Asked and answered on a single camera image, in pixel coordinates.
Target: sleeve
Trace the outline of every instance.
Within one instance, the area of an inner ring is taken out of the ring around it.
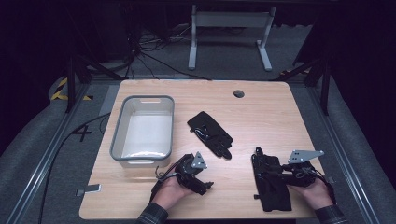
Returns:
[[[156,203],[149,203],[135,224],[163,224],[167,218],[168,213],[165,209]]]
[[[315,211],[322,224],[347,224],[349,221],[337,205],[319,208]]]

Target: triangular metal piece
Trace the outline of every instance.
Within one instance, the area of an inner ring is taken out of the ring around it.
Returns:
[[[206,162],[204,161],[204,158],[202,158],[202,155],[200,152],[197,152],[195,155],[194,160],[192,161],[192,168],[200,168],[200,169],[206,169]]]
[[[301,163],[324,155],[324,151],[293,150],[288,163]]]

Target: dark background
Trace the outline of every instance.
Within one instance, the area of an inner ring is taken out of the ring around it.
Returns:
[[[334,37],[332,76],[393,186],[395,9],[390,1],[363,1],[332,11],[330,23],[313,29],[297,59],[320,57]],[[274,25],[314,24],[319,12],[317,7],[278,7]],[[0,154],[50,103],[50,86],[64,75],[71,55],[87,55],[99,63],[123,59],[143,28],[166,38],[168,28],[189,22],[190,14],[188,6],[2,1]],[[336,34],[335,24],[340,28]]]

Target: gray-rimmed container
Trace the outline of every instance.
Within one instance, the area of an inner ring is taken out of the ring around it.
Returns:
[[[133,95],[120,110],[110,154],[123,167],[165,167],[172,153],[175,101],[167,95]]]

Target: table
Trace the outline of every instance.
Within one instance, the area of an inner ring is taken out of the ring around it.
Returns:
[[[234,91],[245,96],[237,98]],[[290,190],[292,211],[262,211],[250,156],[256,147],[286,164],[294,149],[314,150],[304,122],[284,82],[207,80],[125,80],[112,109],[89,185],[101,191],[86,193],[79,214],[84,219],[137,218],[149,202],[155,168],[122,168],[109,153],[123,99],[130,95],[169,95],[175,100],[171,161],[199,151],[208,168],[196,177],[213,181],[201,196],[191,195],[169,211],[170,219],[300,218],[314,217],[304,200]],[[205,111],[233,138],[229,161],[216,157],[187,121]],[[318,158],[312,164],[323,173]]]

